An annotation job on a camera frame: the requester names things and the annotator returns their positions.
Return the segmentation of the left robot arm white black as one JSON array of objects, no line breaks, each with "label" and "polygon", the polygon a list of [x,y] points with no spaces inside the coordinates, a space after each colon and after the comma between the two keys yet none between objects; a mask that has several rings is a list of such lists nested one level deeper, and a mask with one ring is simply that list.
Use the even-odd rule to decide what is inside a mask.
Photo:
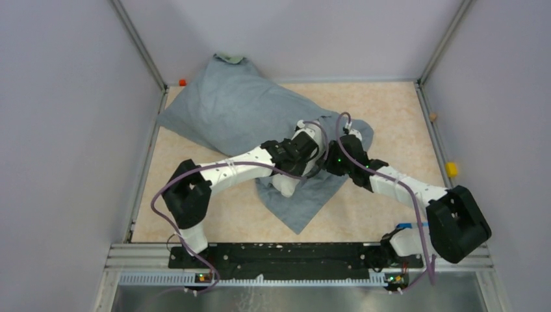
[{"label": "left robot arm white black", "polygon": [[183,161],[162,188],[160,195],[176,224],[176,233],[186,249],[184,261],[192,268],[208,261],[208,242],[203,228],[212,196],[245,181],[283,176],[299,181],[313,168],[324,151],[319,131],[304,128],[291,139],[269,140],[228,159],[207,164]]}]

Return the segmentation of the white pillow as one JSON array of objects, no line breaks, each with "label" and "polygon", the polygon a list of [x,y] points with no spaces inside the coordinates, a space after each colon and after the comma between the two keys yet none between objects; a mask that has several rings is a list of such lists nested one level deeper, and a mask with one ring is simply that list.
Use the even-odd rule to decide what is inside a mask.
[{"label": "white pillow", "polygon": [[296,186],[301,181],[301,178],[309,174],[309,172],[314,168],[316,161],[323,156],[326,151],[326,133],[320,123],[316,123],[318,124],[318,128],[316,129],[316,136],[313,139],[315,139],[319,145],[319,153],[317,156],[312,155],[313,159],[308,163],[306,171],[302,176],[293,176],[279,169],[279,165],[282,160],[283,149],[281,147],[281,143],[283,140],[281,142],[274,142],[275,145],[267,149],[270,152],[270,156],[274,161],[275,167],[279,170],[272,176],[271,184],[286,198],[293,195]]}]

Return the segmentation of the grey-blue and beige pillowcase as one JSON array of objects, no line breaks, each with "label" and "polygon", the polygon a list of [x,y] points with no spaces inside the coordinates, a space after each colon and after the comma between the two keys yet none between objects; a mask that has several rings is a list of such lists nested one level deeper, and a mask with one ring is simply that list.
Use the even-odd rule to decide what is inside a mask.
[{"label": "grey-blue and beige pillowcase", "polygon": [[[317,122],[329,140],[346,118],[262,77],[246,58],[215,55],[159,115],[160,126],[227,156],[268,140],[290,138],[300,120]],[[321,171],[298,182],[292,196],[276,189],[278,177],[257,179],[260,200],[282,223],[301,233],[345,183]]]}]

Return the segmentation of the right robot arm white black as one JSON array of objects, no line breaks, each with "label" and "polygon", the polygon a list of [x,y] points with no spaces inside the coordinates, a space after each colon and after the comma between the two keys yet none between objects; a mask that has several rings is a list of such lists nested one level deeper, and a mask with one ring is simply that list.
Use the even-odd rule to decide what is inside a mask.
[{"label": "right robot arm white black", "polygon": [[384,161],[369,159],[355,135],[329,143],[324,169],[348,176],[356,186],[396,200],[420,217],[414,225],[399,226],[381,239],[381,260],[390,268],[416,254],[438,255],[457,264],[493,234],[468,188],[423,183]]}]

